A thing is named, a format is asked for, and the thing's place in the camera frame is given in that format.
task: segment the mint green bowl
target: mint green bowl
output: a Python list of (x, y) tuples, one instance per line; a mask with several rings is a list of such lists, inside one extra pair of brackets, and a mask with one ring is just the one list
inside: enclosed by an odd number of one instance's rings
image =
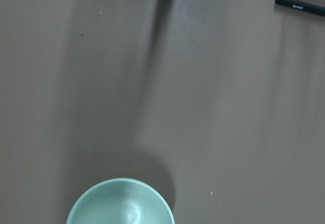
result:
[(130, 178), (101, 182), (74, 204), (67, 224), (175, 224), (163, 197)]

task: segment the plastic bowl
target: plastic bowl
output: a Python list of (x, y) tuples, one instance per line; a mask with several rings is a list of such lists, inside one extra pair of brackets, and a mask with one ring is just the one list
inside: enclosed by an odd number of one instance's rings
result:
[(67, 224), (175, 224), (163, 197), (130, 178), (101, 182), (74, 204)]

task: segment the brand logo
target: brand logo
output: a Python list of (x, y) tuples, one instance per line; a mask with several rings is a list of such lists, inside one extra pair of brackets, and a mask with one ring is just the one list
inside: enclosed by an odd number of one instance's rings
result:
[(296, 5), (293, 5), (292, 6), (293, 8), (297, 8), (297, 9), (300, 9), (300, 10), (302, 10), (304, 7), (301, 7), (301, 6), (296, 6)]

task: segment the black frame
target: black frame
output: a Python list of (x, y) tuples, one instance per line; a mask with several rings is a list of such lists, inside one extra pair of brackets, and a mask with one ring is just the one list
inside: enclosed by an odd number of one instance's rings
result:
[(298, 0), (275, 0), (276, 4), (291, 7), (300, 11), (310, 12), (317, 15), (325, 16), (325, 8), (313, 4), (300, 2)]

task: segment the bowl rim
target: bowl rim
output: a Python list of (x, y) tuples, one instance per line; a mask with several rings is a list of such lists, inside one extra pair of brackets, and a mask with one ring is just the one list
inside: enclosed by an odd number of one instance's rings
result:
[(74, 203), (69, 215), (68, 215), (68, 218), (67, 218), (67, 224), (72, 224), (72, 218), (73, 218), (73, 215), (75, 214), (76, 212), (76, 209), (77, 207), (79, 206), (80, 202), (83, 201), (83, 199), (89, 195), (91, 192), (93, 192), (95, 189), (103, 186), (103, 185), (106, 185), (108, 183), (112, 183), (112, 182), (132, 182), (132, 183), (136, 183), (136, 184), (139, 184), (139, 185), (142, 185), (144, 187), (146, 187), (147, 189), (149, 189), (150, 191), (152, 191), (155, 195), (157, 195), (160, 200), (163, 202), (163, 204), (165, 205), (166, 209), (168, 210), (169, 212), (169, 216), (172, 220), (172, 224), (175, 224), (175, 220), (174, 220), (174, 217), (173, 217), (173, 214), (172, 214), (172, 211), (169, 207), (169, 205), (167, 204), (166, 200), (160, 195), (160, 193), (158, 193), (153, 187), (151, 187), (149, 184), (143, 182), (143, 181), (140, 181), (140, 180), (137, 180), (137, 179), (134, 179), (134, 178), (126, 178), (126, 177), (123, 177), (123, 178), (113, 178), (113, 179), (109, 179), (109, 180), (106, 180), (106, 181), (103, 181), (103, 182), (100, 182), (94, 186), (92, 186), (91, 188), (89, 188), (86, 192), (84, 192), (80, 197), (79, 199)]

